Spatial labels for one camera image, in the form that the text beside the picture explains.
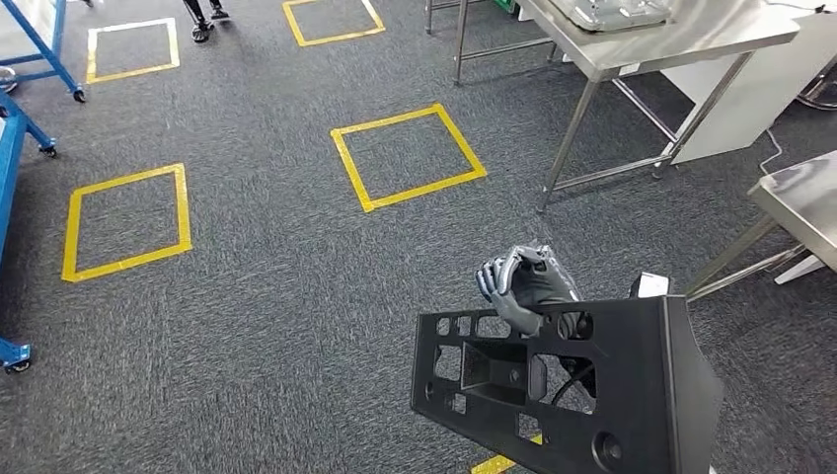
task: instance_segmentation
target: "table top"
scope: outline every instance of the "table top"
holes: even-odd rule
[[[837,272],[837,151],[765,176],[750,197]]]
[[[665,24],[577,27],[550,0],[516,0],[591,81],[643,74],[790,42],[799,25],[762,0],[673,0]]]

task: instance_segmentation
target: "black cable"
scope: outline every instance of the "black cable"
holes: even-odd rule
[[[584,370],[570,377],[570,380],[564,382],[564,385],[562,385],[561,388],[559,388],[558,391],[555,392],[555,396],[552,397],[552,404],[558,405],[558,402],[561,401],[562,397],[564,397],[567,391],[570,390],[570,387],[572,387],[574,383],[578,382],[581,378],[583,378],[584,375],[592,372],[593,367],[593,364],[588,365],[584,368]]]

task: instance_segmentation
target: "gray carpet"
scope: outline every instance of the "gray carpet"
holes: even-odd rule
[[[369,27],[359,2],[320,2],[333,8],[294,7],[309,39]],[[582,75],[545,65],[541,47],[468,63],[455,88],[456,13],[437,13],[429,37],[423,2],[372,3],[386,32],[311,47],[274,0],[230,2],[234,22],[204,45],[180,2],[68,6],[63,57],[77,80],[87,30],[129,22],[177,18],[182,64],[88,86],[85,106],[54,79],[15,95],[61,159],[27,147],[0,267],[2,335],[37,351],[29,372],[0,377],[0,472],[466,472],[491,454],[409,409],[417,314],[485,307],[475,266],[533,238],[554,245],[587,298],[625,295],[639,271],[682,288],[754,222],[746,190],[772,153],[765,137],[660,182],[639,172],[572,191],[537,215]],[[490,4],[470,25],[469,47],[540,35]],[[137,49],[135,33],[100,37],[103,73],[167,62],[164,43]],[[633,82],[672,123],[688,112],[661,76]],[[488,176],[363,212],[329,131],[433,103]],[[347,141],[374,198],[462,171],[438,123],[412,125]],[[835,126],[837,115],[791,106],[775,165],[837,148]],[[609,85],[582,133],[569,173],[664,144]],[[74,189],[181,162],[193,250],[60,279]],[[167,183],[86,198],[81,268],[169,245]],[[789,243],[777,232],[745,259]],[[722,474],[835,472],[835,288],[826,271],[781,288],[761,275],[692,305],[726,386]]]

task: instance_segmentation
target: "yellow floor marking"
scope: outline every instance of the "yellow floor marking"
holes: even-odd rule
[[[296,42],[299,43],[300,46],[314,46],[317,44],[325,44],[327,42],[352,40],[386,31],[386,28],[384,28],[384,22],[381,21],[381,17],[379,17],[378,13],[375,12],[375,9],[372,8],[372,4],[369,3],[369,0],[360,0],[363,2],[363,6],[366,7],[366,11],[369,13],[369,16],[372,17],[372,21],[375,23],[375,28],[366,30],[365,32],[346,33],[345,35],[337,35],[335,37],[305,39],[305,37],[302,36],[302,31],[299,29],[299,24],[296,23],[296,18],[293,16],[291,7],[294,5],[302,5],[304,3],[312,3],[316,1],[318,0],[290,0],[282,4],[282,10],[285,12],[288,25],[290,26],[290,30],[293,32],[293,37],[296,38]]]
[[[99,191],[115,188],[117,186],[134,183],[155,176],[173,173],[175,175],[175,202],[178,219],[178,243],[170,247],[155,250],[145,254],[129,257],[118,262],[104,264],[91,269],[78,272],[76,262],[78,258],[78,236],[79,222],[81,220],[81,200],[84,195],[90,195]],[[191,250],[191,232],[189,223],[189,199],[186,190],[186,170],[183,163],[164,166],[154,170],[144,171],[133,175],[123,176],[112,180],[85,186],[73,191],[70,195],[70,206],[67,213],[67,236],[64,241],[64,265],[61,270],[61,279],[66,281],[82,281],[85,279],[101,277],[120,270],[130,269],[138,265],[147,264],[155,260],[165,259],[173,255],[181,254]]]
[[[532,442],[537,444],[540,444],[542,441],[543,437],[540,434],[532,438]],[[472,467],[471,474],[500,474],[501,472],[505,472],[516,465],[517,463],[511,459],[497,455],[488,461],[481,462],[480,464]]]
[[[121,32],[124,30],[132,30],[134,28],[153,27],[155,25],[165,25],[169,32],[169,63],[159,66],[142,67],[132,71],[118,72],[116,74],[107,74],[105,76],[96,75],[96,49],[99,47],[99,33]],[[178,32],[175,29],[174,18],[163,18],[160,20],[152,20],[150,22],[142,23],[128,23],[125,25],[117,25],[114,27],[92,28],[87,35],[87,83],[94,84],[97,82],[113,81],[114,79],[124,79],[125,77],[138,76],[140,74],[148,74],[149,72],[164,71],[172,69],[181,65],[180,51],[178,50]]]
[[[357,173],[357,167],[354,166],[354,161],[351,159],[351,154],[348,152],[348,147],[345,145],[343,135],[432,115],[439,116],[448,132],[451,136],[453,136],[453,139],[456,141],[456,144],[459,146],[462,154],[465,155],[465,159],[468,160],[468,163],[471,164],[471,168],[473,169],[461,175],[445,178],[444,180],[430,183],[429,185],[419,186],[417,188],[412,188],[411,190],[402,191],[393,195],[379,197],[378,199],[370,198],[369,193],[366,191],[366,187],[363,186],[363,181],[360,179],[360,174]],[[357,199],[360,200],[360,206],[363,207],[363,210],[366,212],[374,210],[378,207],[383,207],[384,205],[394,204],[396,202],[401,202],[402,200],[426,195],[427,193],[432,193],[434,191],[443,190],[467,181],[482,178],[486,175],[486,169],[483,167],[483,164],[480,163],[477,155],[474,154],[474,150],[472,150],[468,145],[468,142],[465,141],[465,137],[462,136],[462,132],[459,131],[441,104],[433,104],[426,109],[408,112],[399,116],[381,118],[379,120],[368,121],[366,123],[346,126],[343,128],[335,128],[332,130],[332,139],[335,141],[335,145],[341,155],[342,163],[345,166],[345,171],[348,173],[348,178],[351,181],[354,192],[357,194]]]

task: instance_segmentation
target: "blue metal frame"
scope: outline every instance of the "blue metal frame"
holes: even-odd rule
[[[15,21],[18,22],[18,25],[21,26],[23,31],[38,48],[38,51],[40,51],[40,53],[36,54],[29,54],[26,56],[0,60],[0,66],[11,66],[14,64],[22,64],[24,62],[45,60],[52,67],[51,69],[43,72],[22,74],[15,76],[11,79],[0,80],[0,84],[10,82],[33,81],[36,79],[42,79],[44,77],[58,76],[61,78],[64,84],[67,85],[67,88],[70,90],[70,92],[81,91],[81,84],[77,83],[73,79],[73,76],[70,75],[70,73],[67,71],[67,68],[64,67],[60,60],[61,41],[64,37],[64,14],[67,6],[66,0],[57,0],[55,2],[55,26],[52,34],[52,48],[50,48],[46,45],[45,42],[43,42],[43,39],[40,37],[40,35],[38,35],[38,32],[35,31],[35,28],[33,28],[32,25],[30,25],[29,21],[26,19],[23,13],[21,13],[21,10],[18,8],[17,5],[15,5],[15,2],[13,0],[0,0],[0,2],[2,2],[3,5],[5,5],[6,9],[9,10],[9,13],[12,14],[12,17],[15,19]]]
[[[6,240],[9,215],[12,212],[12,197],[18,178],[24,139],[27,132],[35,138],[41,150],[54,149],[55,140],[49,138],[6,93],[0,92],[0,107],[6,110],[5,126],[0,134],[0,248]],[[26,368],[32,354],[32,346],[18,346],[0,338],[0,361],[9,370]]]

